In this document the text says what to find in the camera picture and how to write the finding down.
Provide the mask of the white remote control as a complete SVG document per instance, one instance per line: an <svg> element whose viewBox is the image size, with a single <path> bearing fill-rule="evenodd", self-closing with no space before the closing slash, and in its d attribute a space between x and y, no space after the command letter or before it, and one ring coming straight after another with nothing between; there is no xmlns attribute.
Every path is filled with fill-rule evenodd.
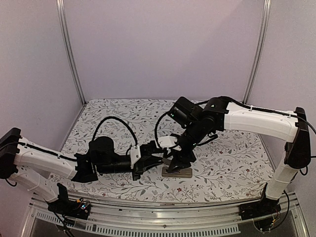
<svg viewBox="0 0 316 237"><path fill-rule="evenodd" d="M168 172L168 169L166 167L163 167L161 175L162 177L171 178L192 178L193 172L191 168L186 168L175 172Z"/></svg>

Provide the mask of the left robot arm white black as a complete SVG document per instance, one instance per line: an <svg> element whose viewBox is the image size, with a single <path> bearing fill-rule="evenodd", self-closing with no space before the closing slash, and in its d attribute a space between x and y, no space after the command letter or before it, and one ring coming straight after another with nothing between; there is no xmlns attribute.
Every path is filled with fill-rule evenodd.
<svg viewBox="0 0 316 237"><path fill-rule="evenodd" d="M125 155L115 152L114 141L101 136L88 144L86 154L63 154L30 142L19 128L10 129L0 139L0 177L23 185L39 194L62 214L70 214L73 203L59 188L37 170L51 172L77 183L90 183L103 174L130 173L137 181L147 170L162 164L158 154L164 152L155 141L135 145Z"/></svg>

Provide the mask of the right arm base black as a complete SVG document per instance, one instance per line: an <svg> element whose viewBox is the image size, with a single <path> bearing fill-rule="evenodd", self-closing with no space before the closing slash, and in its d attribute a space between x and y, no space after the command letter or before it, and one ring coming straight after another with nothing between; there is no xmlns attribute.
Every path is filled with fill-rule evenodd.
<svg viewBox="0 0 316 237"><path fill-rule="evenodd" d="M279 199L267 198L265 192L262 193L259 201L241 204L238 207L238 214L242 220L271 215L279 211L281 211Z"/></svg>

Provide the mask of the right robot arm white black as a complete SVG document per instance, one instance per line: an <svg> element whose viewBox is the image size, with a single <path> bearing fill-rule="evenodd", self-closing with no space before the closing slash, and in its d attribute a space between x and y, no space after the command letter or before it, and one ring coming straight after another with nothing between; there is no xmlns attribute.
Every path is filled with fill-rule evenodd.
<svg viewBox="0 0 316 237"><path fill-rule="evenodd" d="M312 126L307 122L304 109L300 107L293 112L275 111L220 96L209 99L205 107L201 108L187 98L180 97L167 114L185 130L175 142L180 150L173 155L169 172L190 167L196 160L193 149L206 135L217 131L253 132L286 142L284 157L266 184L261 200L255 205L259 215L266 215L274 208L283 190L312 159L309 133Z"/></svg>

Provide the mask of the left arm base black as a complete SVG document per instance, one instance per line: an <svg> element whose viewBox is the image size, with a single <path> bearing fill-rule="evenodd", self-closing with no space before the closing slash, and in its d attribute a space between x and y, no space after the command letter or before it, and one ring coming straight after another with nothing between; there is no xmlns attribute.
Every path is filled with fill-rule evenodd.
<svg viewBox="0 0 316 237"><path fill-rule="evenodd" d="M57 200L48 203L48 210L61 214L64 217L74 217L87 220L91 211L91 202L82 197L77 200L70 200L65 186L57 184L59 194Z"/></svg>

